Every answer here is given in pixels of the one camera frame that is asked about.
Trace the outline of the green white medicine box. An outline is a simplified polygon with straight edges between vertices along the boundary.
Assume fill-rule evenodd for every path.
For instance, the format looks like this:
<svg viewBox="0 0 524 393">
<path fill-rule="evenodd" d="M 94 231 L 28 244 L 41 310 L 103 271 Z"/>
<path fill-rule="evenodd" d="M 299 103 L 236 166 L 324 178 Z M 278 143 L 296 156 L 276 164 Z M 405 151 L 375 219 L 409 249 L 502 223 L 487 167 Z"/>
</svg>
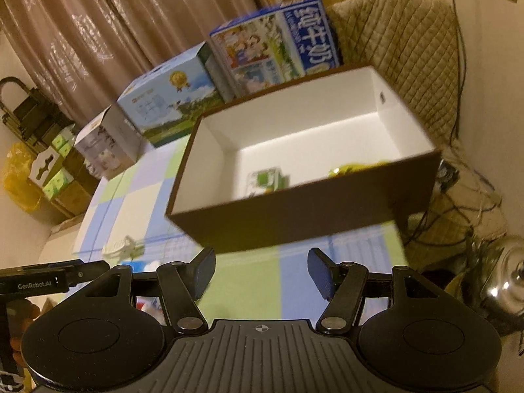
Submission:
<svg viewBox="0 0 524 393">
<path fill-rule="evenodd" d="M 271 194 L 289 187 L 290 177 L 284 175 L 280 168 L 262 169 L 248 175 L 245 195 L 254 197 L 260 194 Z"/>
</svg>

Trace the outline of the white plastic hair clip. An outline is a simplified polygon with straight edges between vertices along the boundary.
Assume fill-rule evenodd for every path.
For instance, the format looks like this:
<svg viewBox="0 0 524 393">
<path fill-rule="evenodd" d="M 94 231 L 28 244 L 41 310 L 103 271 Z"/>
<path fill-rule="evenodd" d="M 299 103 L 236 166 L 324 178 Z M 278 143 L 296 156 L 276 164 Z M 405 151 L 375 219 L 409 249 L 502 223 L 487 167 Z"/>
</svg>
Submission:
<svg viewBox="0 0 524 393">
<path fill-rule="evenodd" d="M 111 264 L 133 260 L 144 254 L 145 246 L 141 241 L 132 239 L 129 235 L 115 242 L 106 243 L 102 248 L 102 258 Z"/>
</svg>

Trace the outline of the cow pasture milk carton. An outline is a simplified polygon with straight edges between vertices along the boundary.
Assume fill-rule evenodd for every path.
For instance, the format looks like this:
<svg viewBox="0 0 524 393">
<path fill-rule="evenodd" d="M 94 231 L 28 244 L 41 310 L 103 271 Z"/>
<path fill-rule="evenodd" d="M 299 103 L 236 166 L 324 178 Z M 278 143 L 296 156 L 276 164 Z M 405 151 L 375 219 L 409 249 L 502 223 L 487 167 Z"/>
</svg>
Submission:
<svg viewBox="0 0 524 393">
<path fill-rule="evenodd" d="M 189 134 L 199 116 L 234 99 L 211 47 L 202 42 L 133 80 L 117 104 L 151 145 Z"/>
</svg>

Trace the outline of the blue cartoon milk carton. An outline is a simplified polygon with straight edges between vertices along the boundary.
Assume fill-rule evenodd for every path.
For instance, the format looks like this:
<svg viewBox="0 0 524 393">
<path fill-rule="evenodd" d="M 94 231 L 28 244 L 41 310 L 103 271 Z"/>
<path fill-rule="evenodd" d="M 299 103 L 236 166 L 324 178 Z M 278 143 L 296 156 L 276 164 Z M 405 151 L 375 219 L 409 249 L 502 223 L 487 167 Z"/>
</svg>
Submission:
<svg viewBox="0 0 524 393">
<path fill-rule="evenodd" d="M 242 96 L 339 66 L 322 0 L 289 0 L 229 20 L 210 32 Z"/>
</svg>

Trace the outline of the steel kettle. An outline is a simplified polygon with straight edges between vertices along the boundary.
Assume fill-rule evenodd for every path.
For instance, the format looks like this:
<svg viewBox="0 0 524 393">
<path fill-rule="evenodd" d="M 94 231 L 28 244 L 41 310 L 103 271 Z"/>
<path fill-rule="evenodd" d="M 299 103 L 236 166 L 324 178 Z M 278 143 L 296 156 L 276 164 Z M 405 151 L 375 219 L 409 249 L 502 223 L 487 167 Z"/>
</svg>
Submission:
<svg viewBox="0 0 524 393">
<path fill-rule="evenodd" d="M 466 267 L 445 291 L 485 318 L 501 336 L 523 330 L 523 237 L 466 240 Z"/>
</svg>

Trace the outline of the yellow snack packet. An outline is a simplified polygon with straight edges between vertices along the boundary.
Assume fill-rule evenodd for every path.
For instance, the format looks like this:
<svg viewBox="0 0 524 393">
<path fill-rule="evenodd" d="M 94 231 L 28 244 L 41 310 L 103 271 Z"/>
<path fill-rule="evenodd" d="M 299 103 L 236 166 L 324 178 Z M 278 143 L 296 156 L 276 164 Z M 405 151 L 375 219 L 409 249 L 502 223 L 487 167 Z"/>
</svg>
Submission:
<svg viewBox="0 0 524 393">
<path fill-rule="evenodd" d="M 375 167 L 380 167 L 383 165 L 386 165 L 388 163 L 387 160 L 380 160 L 375 163 L 348 163 L 341 165 L 339 167 L 335 167 L 334 169 L 331 169 L 328 172 L 329 178 L 335 178 L 340 176 L 346 176 L 354 172 L 362 171 L 365 169 L 371 169 Z"/>
</svg>

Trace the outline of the quilted beige chair cushion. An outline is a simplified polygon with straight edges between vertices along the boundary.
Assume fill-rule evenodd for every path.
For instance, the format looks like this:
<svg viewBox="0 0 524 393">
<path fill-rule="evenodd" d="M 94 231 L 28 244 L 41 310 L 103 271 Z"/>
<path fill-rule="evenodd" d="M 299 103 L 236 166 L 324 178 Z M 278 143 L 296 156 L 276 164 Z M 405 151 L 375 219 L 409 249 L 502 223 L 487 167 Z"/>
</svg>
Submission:
<svg viewBox="0 0 524 393">
<path fill-rule="evenodd" d="M 344 63 L 369 63 L 433 138 L 458 115 L 456 17 L 444 0 L 345 0 L 326 9 Z"/>
</svg>

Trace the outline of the white appliance box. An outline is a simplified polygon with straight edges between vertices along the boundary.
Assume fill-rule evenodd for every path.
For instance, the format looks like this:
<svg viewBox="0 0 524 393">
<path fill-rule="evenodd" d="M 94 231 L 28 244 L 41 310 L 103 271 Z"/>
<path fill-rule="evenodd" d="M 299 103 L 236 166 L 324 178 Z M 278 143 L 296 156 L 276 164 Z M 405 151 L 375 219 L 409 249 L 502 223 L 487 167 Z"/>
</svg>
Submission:
<svg viewBox="0 0 524 393">
<path fill-rule="evenodd" d="M 86 124 L 76 136 L 75 148 L 106 179 L 133 166 L 143 136 L 118 105 L 110 105 Z"/>
</svg>

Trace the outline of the stacked cardboard boxes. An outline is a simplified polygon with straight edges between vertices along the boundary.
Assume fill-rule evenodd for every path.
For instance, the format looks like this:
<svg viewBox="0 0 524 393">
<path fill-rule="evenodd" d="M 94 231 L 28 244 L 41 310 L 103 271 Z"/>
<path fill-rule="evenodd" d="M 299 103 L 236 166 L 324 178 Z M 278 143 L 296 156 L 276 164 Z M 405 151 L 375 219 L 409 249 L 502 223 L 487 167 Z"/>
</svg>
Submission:
<svg viewBox="0 0 524 393">
<path fill-rule="evenodd" d="M 51 145 L 37 155 L 28 177 L 45 199 L 66 216 L 85 213 L 99 184 L 75 148 L 75 126 L 62 129 Z"/>
</svg>

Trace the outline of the brown cardboard storage box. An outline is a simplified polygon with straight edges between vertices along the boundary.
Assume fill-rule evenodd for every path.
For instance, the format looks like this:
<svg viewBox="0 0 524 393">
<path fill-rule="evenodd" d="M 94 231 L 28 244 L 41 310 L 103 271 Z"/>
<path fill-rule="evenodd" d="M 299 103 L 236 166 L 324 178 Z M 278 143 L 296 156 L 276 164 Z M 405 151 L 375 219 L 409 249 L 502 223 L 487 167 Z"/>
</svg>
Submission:
<svg viewBox="0 0 524 393">
<path fill-rule="evenodd" d="M 218 252 L 260 249 L 424 211 L 441 152 L 373 66 L 307 76 L 201 116 L 166 215 Z M 386 165 L 329 178 L 348 163 Z M 278 167 L 289 187 L 245 195 L 252 172 Z"/>
</svg>

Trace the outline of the checkered bed sheet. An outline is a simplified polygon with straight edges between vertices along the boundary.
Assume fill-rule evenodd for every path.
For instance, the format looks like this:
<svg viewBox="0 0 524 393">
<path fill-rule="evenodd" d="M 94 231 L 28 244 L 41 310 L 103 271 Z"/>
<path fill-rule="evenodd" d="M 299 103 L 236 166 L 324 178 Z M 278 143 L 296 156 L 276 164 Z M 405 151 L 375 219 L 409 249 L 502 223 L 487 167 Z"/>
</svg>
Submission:
<svg viewBox="0 0 524 393">
<path fill-rule="evenodd" d="M 125 236 L 143 246 L 136 267 L 188 261 L 200 246 L 165 216 L 187 139 L 158 149 L 147 147 L 121 175 L 99 183 L 73 251 L 85 261 L 102 258 L 104 245 Z M 208 321 L 232 319 L 308 319 L 316 322 L 327 305 L 310 278 L 307 253 L 319 248 L 332 260 L 363 264 L 389 273 L 407 262 L 393 223 L 302 242 L 217 255 L 216 270 L 199 301 Z"/>
</svg>

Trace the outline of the brown curtain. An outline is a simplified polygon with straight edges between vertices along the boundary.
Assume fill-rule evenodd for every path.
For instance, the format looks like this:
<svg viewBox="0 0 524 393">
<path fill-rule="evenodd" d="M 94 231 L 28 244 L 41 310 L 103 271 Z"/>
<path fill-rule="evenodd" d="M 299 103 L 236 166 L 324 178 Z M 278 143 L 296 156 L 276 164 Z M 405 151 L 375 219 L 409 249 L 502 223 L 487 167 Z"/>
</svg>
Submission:
<svg viewBox="0 0 524 393">
<path fill-rule="evenodd" d="M 255 0 L 1 0 L 1 29 L 35 85 L 86 124 L 125 87 Z"/>
</svg>

